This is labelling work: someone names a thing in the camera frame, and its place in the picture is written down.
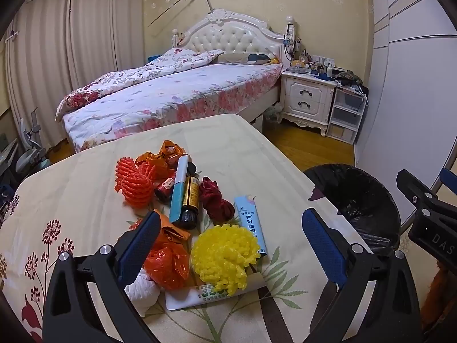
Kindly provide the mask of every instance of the blue gripper pad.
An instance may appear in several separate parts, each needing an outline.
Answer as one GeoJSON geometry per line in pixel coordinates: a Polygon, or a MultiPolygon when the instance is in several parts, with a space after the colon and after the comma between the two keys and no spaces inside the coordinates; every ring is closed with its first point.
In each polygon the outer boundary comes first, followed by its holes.
{"type": "Polygon", "coordinates": [[[448,169],[441,169],[440,181],[449,188],[454,195],[457,195],[457,176],[448,169]]]}
{"type": "Polygon", "coordinates": [[[342,288],[347,280],[346,260],[310,209],[303,213],[302,228],[327,278],[342,288]]]}
{"type": "Polygon", "coordinates": [[[140,269],[145,262],[161,230],[161,217],[154,211],[149,212],[134,231],[126,232],[125,235],[133,235],[127,248],[117,261],[117,283],[124,288],[133,284],[140,269]]]}

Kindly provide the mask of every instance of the trash can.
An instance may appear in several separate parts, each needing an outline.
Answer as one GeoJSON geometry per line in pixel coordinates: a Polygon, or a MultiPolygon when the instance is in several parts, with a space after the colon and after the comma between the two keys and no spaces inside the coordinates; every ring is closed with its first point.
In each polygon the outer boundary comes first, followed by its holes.
{"type": "Polygon", "coordinates": [[[373,253],[389,256],[398,249],[400,214],[381,182],[363,170],[342,163],[315,166],[304,173],[373,253]]]}

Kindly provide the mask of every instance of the bed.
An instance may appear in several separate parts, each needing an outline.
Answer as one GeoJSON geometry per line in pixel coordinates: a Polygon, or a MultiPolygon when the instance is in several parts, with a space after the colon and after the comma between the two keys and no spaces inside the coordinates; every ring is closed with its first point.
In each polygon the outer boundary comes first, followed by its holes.
{"type": "Polygon", "coordinates": [[[283,65],[211,61],[225,52],[262,53],[285,63],[282,41],[266,22],[216,9],[163,57],[144,67],[104,75],[65,97],[56,121],[62,121],[76,152],[211,115],[236,113],[251,122],[279,100],[277,80],[283,65]],[[76,100],[69,100],[75,95],[76,100]]]}

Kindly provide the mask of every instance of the metal screw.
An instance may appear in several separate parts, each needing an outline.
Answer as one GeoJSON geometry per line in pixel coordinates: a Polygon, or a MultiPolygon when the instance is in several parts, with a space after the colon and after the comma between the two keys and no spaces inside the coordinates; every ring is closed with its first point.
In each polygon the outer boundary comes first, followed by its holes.
{"type": "Polygon", "coordinates": [[[59,260],[66,261],[70,255],[67,252],[60,253],[59,260]]]}
{"type": "Polygon", "coordinates": [[[404,253],[401,250],[395,250],[394,255],[399,259],[404,258],[404,253]]]}
{"type": "Polygon", "coordinates": [[[109,254],[109,253],[111,253],[111,249],[112,249],[111,245],[103,245],[100,248],[100,253],[103,255],[109,254]]]}
{"type": "Polygon", "coordinates": [[[354,244],[350,248],[356,254],[362,254],[363,253],[363,246],[362,245],[354,244]]]}

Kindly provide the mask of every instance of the yellow plastic flower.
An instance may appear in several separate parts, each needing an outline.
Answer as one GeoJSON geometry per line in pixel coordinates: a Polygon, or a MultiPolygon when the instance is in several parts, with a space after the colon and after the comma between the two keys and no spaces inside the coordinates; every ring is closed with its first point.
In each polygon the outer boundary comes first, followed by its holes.
{"type": "Polygon", "coordinates": [[[202,281],[213,284],[216,291],[227,289],[233,295],[237,288],[246,288],[249,264],[260,258],[260,245],[251,231],[224,224],[198,236],[192,248],[192,265],[202,281]]]}

